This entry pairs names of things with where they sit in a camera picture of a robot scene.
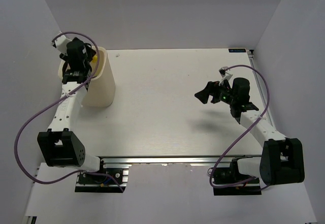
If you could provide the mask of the clear bottle orange label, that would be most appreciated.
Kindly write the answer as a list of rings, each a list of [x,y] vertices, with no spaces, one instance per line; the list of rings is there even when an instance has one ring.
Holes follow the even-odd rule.
[[[94,55],[91,62],[92,63],[97,63],[97,61],[98,61],[98,56]]]

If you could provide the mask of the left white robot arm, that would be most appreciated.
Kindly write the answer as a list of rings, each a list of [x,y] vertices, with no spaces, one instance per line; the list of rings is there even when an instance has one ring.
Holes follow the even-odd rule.
[[[62,35],[53,41],[64,61],[62,68],[61,102],[54,118],[37,141],[45,162],[50,167],[69,167],[90,172],[97,183],[107,178],[107,170],[101,159],[86,153],[84,145],[73,132],[73,125],[82,107],[92,77],[90,65],[97,52],[78,38]]]

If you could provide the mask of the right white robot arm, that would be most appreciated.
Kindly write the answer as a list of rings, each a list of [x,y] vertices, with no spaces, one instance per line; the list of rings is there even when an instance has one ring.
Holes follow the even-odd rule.
[[[230,168],[230,179],[242,182],[247,176],[260,178],[266,185],[301,183],[305,179],[303,147],[297,138],[288,138],[270,125],[250,101],[250,83],[236,78],[232,85],[227,80],[209,81],[195,97],[203,104],[224,102],[232,117],[260,143],[260,157],[238,158]]]

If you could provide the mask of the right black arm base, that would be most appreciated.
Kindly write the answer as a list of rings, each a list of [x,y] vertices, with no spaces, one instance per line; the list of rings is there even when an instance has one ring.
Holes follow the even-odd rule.
[[[241,157],[235,157],[230,162],[229,166],[217,167],[213,173],[212,182],[217,186],[224,186],[234,184],[236,182],[244,181],[251,176],[239,173],[238,160]],[[225,188],[214,188],[214,196],[257,196],[261,195],[261,186],[259,179],[254,177],[248,182],[228,186]]]

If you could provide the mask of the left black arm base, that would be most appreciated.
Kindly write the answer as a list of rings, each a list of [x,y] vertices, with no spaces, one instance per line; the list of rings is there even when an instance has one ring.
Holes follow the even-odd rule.
[[[78,174],[76,193],[123,193],[128,180],[128,165],[106,165],[103,175]]]

